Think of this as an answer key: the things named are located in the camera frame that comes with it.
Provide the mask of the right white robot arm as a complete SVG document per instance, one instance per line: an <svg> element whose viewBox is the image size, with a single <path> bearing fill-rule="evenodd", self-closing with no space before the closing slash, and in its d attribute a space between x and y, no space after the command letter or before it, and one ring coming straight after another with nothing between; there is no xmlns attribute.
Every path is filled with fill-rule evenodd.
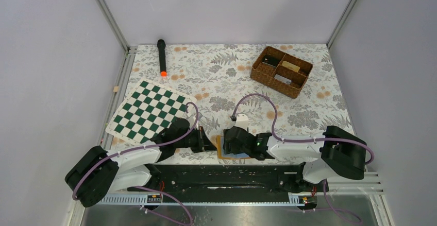
<svg viewBox="0 0 437 226"><path fill-rule="evenodd" d="M337 126L328 126L321 136L301 137L291 142L275 138L272 133L253 135L241 127L224 130L225 154L264 161L303 158L296 176L296 186L303 191L331 177L362 180L365 173L365 141Z"/></svg>

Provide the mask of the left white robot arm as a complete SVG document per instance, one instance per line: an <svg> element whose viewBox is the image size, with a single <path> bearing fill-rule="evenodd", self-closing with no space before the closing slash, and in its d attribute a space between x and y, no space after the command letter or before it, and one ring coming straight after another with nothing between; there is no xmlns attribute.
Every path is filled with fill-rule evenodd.
<svg viewBox="0 0 437 226"><path fill-rule="evenodd" d="M177 118L169 127L138 146L118 152L92 147L67 173L64 180L73 199L84 207L100 202L107 193L134 186L154 190L160 177L153 164L172 157L179 148L193 153L216 151L201 126L191 127L187 119Z"/></svg>

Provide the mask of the gold VIP card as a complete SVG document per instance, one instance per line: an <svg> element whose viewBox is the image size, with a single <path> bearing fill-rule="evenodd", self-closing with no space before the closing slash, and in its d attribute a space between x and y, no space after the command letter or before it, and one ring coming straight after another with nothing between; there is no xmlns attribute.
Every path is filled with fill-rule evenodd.
<svg viewBox="0 0 437 226"><path fill-rule="evenodd" d="M281 65L284 66L284 67L286 67L287 69L290 69L290 70L296 72L296 73L298 73L299 70L300 70L300 67L299 67L299 66L297 66L297 65L295 65L295 64L293 64L293 63L290 63L290 62L288 62L288 61L282 61L282 64L281 64Z"/></svg>

